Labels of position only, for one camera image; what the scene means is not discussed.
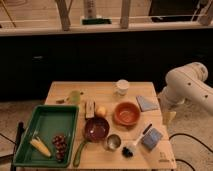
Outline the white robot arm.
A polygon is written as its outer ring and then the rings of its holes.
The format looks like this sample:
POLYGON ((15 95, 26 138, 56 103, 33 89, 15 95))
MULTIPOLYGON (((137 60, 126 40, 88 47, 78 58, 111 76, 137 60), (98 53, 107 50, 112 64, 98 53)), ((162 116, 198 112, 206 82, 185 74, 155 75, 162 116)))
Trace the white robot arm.
POLYGON ((164 125, 168 125, 176 116, 173 108, 183 104, 186 99, 213 115, 213 88, 205 84, 207 78, 207 67, 200 62, 174 68, 166 74, 166 86, 158 94, 164 125))

